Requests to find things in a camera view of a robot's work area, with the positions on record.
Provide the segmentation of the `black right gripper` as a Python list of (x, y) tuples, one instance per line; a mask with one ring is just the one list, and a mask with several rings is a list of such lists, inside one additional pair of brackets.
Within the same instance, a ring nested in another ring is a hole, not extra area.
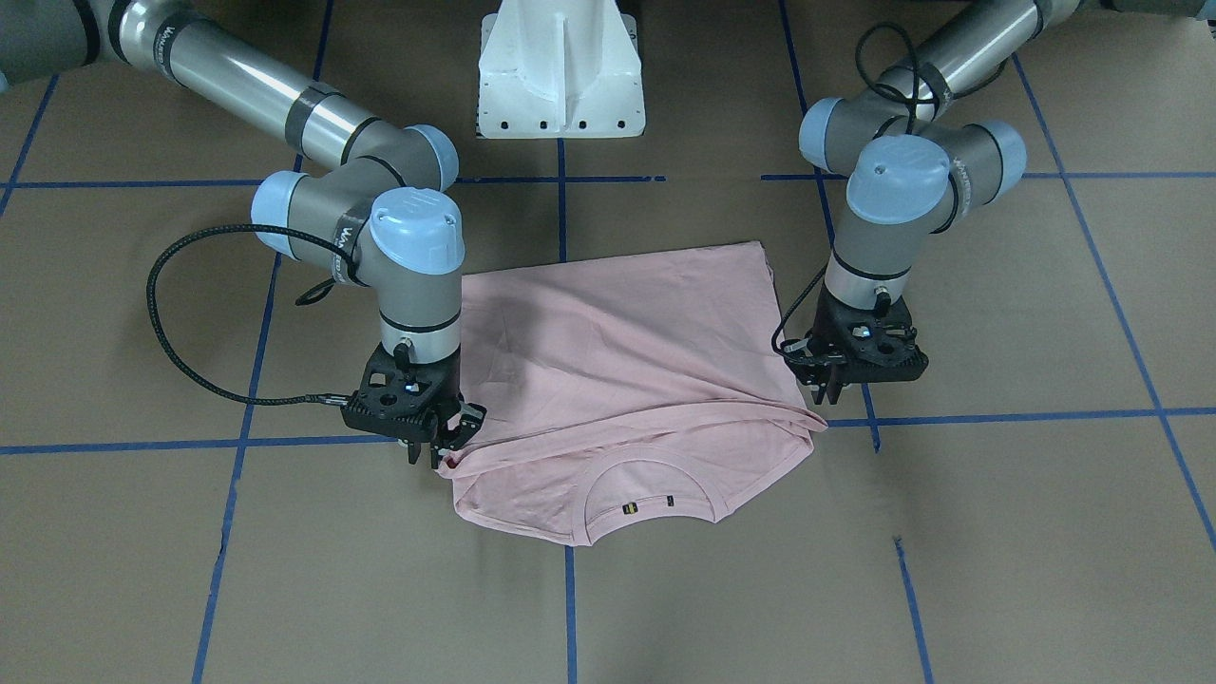
[(348, 428), (409, 442), (409, 464), (417, 465), (422, 445), (433, 445), (433, 469), (468, 445), (482, 431), (486, 408), (461, 394), (461, 351), (438, 361), (413, 363), (404, 346), (388, 353), (376, 348), (362, 382), (342, 408)]

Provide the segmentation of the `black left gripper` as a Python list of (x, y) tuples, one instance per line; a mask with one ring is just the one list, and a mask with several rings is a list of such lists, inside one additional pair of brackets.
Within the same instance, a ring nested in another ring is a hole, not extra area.
[(829, 292), (818, 295), (807, 336), (786, 342), (787, 364), (814, 403), (835, 407), (846, 385), (889, 385), (921, 379), (928, 355), (903, 299), (882, 297), (882, 307), (855, 309)]

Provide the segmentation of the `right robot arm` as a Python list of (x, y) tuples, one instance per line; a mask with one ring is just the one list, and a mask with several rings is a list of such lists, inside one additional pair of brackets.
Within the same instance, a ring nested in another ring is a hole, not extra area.
[(282, 65), (190, 1), (5, 1), (2, 88), (113, 60), (199, 94), (295, 153), (321, 176), (278, 170), (257, 187), (249, 222), (178, 239), (152, 265), (146, 305), (168, 359), (195, 385), (244, 407), (182, 361), (157, 291), (173, 256), (202, 239), (249, 232), (292, 260), (330, 273), (295, 303), (334, 286), (373, 290), (379, 340), (356, 389), (278, 398), (281, 407), (339, 409), (348, 428), (390, 437), (438, 470), (482, 428), (485, 408), (461, 393), (462, 214), (447, 189), (454, 142), (430, 125), (395, 128), (334, 86)]

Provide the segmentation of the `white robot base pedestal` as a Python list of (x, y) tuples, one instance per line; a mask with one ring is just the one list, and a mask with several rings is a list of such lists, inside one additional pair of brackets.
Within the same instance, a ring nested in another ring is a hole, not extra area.
[(486, 139), (617, 139), (647, 125), (638, 22), (618, 1), (503, 1), (482, 19)]

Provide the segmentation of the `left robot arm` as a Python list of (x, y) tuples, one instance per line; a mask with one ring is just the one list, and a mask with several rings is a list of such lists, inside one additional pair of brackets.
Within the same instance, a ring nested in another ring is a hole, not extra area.
[(951, 128), (942, 114), (997, 82), (1043, 30), (1090, 10), (1214, 26), (1211, 1), (973, 1), (921, 44), (897, 23), (869, 27), (854, 47), (865, 90), (809, 106), (799, 150), (845, 179), (845, 207), (811, 280), (812, 326), (771, 343), (817, 407), (854, 385), (903, 385), (925, 372), (903, 299), (921, 247), (1002, 198), (1028, 166), (1026, 144), (1007, 123)]

